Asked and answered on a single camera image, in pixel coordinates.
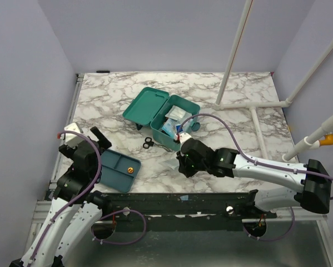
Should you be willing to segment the clear zip bag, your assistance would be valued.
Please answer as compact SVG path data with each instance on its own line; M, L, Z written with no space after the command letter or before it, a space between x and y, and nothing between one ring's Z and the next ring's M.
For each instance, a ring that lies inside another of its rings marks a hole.
M166 161L162 161L161 165L164 167L167 167L171 170L178 170L180 164L179 164L178 159L169 159Z

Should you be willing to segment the teal divided tray insert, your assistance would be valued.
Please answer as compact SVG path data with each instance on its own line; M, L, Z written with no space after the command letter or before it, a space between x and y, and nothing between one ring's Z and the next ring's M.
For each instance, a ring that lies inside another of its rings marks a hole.
M101 155L101 160L100 184L121 193L128 193L141 169L140 160L110 149ZM129 167L134 169L133 173L128 173Z

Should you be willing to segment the white blue bandage roll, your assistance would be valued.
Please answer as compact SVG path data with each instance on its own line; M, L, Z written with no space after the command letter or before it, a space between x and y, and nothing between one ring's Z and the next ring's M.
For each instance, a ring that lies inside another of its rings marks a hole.
M177 134L180 134L180 133L183 131L183 128L182 128L181 125L176 125L176 126L175 126L175 129L176 129L176 133L177 133Z

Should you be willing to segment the white gauze pad packet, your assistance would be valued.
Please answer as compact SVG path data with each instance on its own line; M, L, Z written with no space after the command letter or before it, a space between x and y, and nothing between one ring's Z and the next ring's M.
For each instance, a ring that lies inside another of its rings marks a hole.
M166 113L165 117L177 121L178 123L184 122L187 118L191 117L192 114L183 110L182 108L173 105L171 109Z

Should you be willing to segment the teal medicine kit box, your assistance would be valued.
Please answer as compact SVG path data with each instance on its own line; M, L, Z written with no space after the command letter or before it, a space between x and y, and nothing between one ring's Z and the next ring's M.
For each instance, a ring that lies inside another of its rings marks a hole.
M200 106L178 95L169 95L168 92L152 87L145 87L132 100L123 112L126 120L134 122L137 129L150 127L153 139L167 148L178 151L180 144L172 136L162 132L162 126L167 121L166 115L173 106L177 106L191 115L198 114Z

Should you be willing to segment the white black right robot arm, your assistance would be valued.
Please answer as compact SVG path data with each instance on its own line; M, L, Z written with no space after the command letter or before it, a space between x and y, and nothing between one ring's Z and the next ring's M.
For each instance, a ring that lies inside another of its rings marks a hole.
M191 177L205 171L216 177L239 177L266 181L277 189L258 191L245 202L245 214L256 218L264 211L300 206L316 214L328 214L332 182L322 163L310 159L306 164L286 164L243 156L234 149L213 150L193 138L185 141L176 158L179 172Z

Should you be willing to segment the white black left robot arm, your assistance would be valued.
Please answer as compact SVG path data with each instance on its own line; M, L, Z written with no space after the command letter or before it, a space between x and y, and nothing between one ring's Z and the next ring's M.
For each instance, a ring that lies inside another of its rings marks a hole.
M90 131L96 141L75 123L58 134L64 139L59 152L72 164L57 181L49 212L34 242L11 266L63 266L92 225L111 215L110 198L93 188L102 174L101 155L112 144L96 126Z

